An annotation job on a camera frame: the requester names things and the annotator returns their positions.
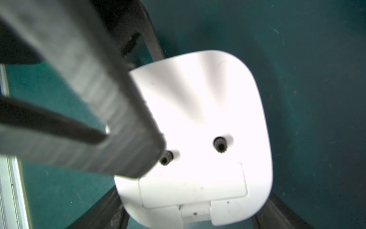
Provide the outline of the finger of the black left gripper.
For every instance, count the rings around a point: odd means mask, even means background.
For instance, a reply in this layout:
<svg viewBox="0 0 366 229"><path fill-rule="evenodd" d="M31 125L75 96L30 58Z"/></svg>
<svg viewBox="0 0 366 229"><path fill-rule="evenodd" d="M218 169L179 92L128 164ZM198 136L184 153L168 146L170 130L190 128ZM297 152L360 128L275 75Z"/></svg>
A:
<svg viewBox="0 0 366 229"><path fill-rule="evenodd" d="M99 17L118 45L119 54L125 59L128 69L137 63L127 55L142 38L154 62L165 59L150 16L141 1L91 1Z"/></svg>
<svg viewBox="0 0 366 229"><path fill-rule="evenodd" d="M109 128L1 97L1 153L39 164L139 178L165 140L89 1L1 1L1 19Z"/></svg>

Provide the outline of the white alarm clock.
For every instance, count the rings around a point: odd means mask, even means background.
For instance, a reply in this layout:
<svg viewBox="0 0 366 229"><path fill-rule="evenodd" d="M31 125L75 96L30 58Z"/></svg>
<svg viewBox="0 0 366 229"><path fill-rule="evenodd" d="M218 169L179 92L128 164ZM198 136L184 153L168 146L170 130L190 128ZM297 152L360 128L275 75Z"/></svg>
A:
<svg viewBox="0 0 366 229"><path fill-rule="evenodd" d="M224 226L268 200L273 162L260 93L249 68L218 50L192 52L130 72L173 159L143 177L115 176L122 204L151 229Z"/></svg>

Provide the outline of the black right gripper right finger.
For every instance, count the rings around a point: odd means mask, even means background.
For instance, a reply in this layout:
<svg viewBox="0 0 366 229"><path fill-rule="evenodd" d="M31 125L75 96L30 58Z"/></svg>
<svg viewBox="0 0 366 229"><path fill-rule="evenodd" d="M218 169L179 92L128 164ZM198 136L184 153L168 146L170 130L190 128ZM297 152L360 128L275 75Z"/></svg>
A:
<svg viewBox="0 0 366 229"><path fill-rule="evenodd" d="M251 218L254 229L313 229L278 196L271 192L267 202Z"/></svg>

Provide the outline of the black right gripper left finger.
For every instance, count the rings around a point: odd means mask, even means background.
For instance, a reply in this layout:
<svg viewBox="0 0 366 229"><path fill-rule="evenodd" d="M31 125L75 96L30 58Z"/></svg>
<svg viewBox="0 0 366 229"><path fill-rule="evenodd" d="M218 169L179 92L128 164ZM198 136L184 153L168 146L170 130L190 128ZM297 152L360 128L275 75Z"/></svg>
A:
<svg viewBox="0 0 366 229"><path fill-rule="evenodd" d="M126 229L129 214L124 209L116 186L113 186L69 229Z"/></svg>

